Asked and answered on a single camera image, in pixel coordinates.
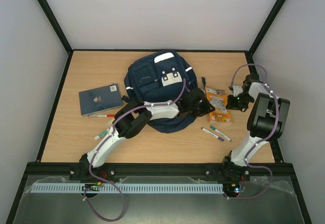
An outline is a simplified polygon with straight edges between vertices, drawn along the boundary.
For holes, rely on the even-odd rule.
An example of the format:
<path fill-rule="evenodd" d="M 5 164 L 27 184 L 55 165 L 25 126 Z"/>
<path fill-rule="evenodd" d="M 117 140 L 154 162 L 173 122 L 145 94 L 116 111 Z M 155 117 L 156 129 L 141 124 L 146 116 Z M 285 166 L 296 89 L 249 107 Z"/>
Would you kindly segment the orange illustrated paperback book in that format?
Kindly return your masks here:
<path fill-rule="evenodd" d="M 205 95 L 214 110 L 209 113 L 211 123 L 231 124 L 233 122 L 230 110 L 226 108 L 228 96 L 224 89 L 213 89 L 205 86 Z"/>

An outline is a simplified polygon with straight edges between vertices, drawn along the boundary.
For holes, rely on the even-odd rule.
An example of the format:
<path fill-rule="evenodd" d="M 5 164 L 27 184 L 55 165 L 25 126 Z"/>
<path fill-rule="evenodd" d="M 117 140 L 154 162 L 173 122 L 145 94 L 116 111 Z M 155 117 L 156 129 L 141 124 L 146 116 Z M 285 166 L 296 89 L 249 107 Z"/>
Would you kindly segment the navy blue student backpack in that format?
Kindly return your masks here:
<path fill-rule="evenodd" d="M 145 102 L 174 100 L 181 90 L 198 88 L 192 67 L 176 51 L 160 51 L 143 57 L 128 68 L 124 79 L 128 104 L 134 98 Z"/>

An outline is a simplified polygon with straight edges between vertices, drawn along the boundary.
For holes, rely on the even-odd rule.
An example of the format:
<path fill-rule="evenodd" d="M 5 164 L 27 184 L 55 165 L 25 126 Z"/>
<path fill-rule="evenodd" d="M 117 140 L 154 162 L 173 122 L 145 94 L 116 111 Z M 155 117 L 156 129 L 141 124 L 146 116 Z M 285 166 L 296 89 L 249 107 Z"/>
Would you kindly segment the dark blue hardcover book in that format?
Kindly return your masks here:
<path fill-rule="evenodd" d="M 79 103 L 82 116 L 115 109 L 123 105 L 117 83 L 79 92 Z"/>

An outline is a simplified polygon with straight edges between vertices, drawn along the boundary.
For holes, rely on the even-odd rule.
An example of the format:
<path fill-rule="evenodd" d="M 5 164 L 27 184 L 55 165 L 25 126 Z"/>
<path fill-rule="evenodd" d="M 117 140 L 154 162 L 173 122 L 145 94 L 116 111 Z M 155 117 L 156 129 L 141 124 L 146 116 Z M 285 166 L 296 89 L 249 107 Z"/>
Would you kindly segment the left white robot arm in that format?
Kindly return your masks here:
<path fill-rule="evenodd" d="M 199 88 L 181 90 L 176 99 L 165 102 L 145 102 L 134 98 L 115 114 L 112 126 L 99 144 L 81 156 L 77 167 L 71 170 L 71 176 L 78 180 L 89 180 L 95 176 L 106 178 L 107 174 L 101 166 L 108 156 L 121 142 L 135 137 L 146 125 L 160 133 L 175 133 L 213 110 Z"/>

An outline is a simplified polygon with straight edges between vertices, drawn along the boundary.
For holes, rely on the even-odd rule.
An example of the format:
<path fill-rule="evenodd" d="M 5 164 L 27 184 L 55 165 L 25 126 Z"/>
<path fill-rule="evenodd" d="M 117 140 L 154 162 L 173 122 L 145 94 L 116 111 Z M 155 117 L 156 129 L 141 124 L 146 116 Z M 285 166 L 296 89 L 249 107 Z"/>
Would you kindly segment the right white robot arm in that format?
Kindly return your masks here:
<path fill-rule="evenodd" d="M 238 180 L 244 176 L 251 158 L 266 143 L 282 136 L 290 108 L 290 101 L 275 95 L 257 74 L 247 75 L 239 88 L 231 86 L 227 96 L 228 110 L 245 112 L 253 103 L 247 121 L 248 135 L 240 146 L 224 157 L 220 173 L 225 180 Z"/>

